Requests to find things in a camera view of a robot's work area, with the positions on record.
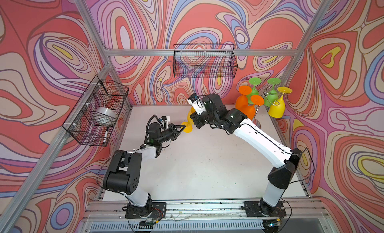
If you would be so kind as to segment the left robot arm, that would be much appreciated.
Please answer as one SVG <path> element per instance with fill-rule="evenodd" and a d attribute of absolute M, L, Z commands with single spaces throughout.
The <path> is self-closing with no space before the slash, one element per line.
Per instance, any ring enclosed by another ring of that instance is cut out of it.
<path fill-rule="evenodd" d="M 102 187 L 122 194 L 134 207 L 146 207 L 151 195 L 139 187 L 142 163 L 159 157 L 163 143 L 175 141 L 186 127 L 171 123 L 168 116 L 152 115 L 145 127 L 144 143 L 138 149 L 115 152 Z"/>

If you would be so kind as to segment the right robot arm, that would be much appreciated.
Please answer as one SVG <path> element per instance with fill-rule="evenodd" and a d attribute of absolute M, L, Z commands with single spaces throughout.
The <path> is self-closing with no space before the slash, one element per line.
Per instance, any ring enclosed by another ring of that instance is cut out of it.
<path fill-rule="evenodd" d="M 190 118 L 196 128 L 200 129 L 208 124 L 212 129 L 225 130 L 251 145 L 273 165 L 259 207 L 264 215 L 274 211 L 297 171 L 303 152 L 277 142 L 240 110 L 228 110 L 217 94 L 200 98 L 194 93 L 188 98 L 188 103 L 195 110 Z"/>

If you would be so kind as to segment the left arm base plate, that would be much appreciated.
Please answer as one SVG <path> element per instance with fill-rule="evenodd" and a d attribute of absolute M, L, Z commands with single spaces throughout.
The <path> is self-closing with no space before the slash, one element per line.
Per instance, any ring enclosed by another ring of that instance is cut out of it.
<path fill-rule="evenodd" d="M 144 207 L 135 207 L 129 204 L 122 207 L 126 219 L 161 220 L 166 216 L 167 203 L 147 203 Z"/>

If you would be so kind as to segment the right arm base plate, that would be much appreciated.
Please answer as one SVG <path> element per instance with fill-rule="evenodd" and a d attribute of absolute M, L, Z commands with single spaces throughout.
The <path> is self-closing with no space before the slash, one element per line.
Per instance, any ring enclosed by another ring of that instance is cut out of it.
<path fill-rule="evenodd" d="M 284 218 L 287 216 L 282 201 L 278 201 L 275 207 L 260 201 L 245 201 L 241 209 L 246 212 L 247 217 Z"/>

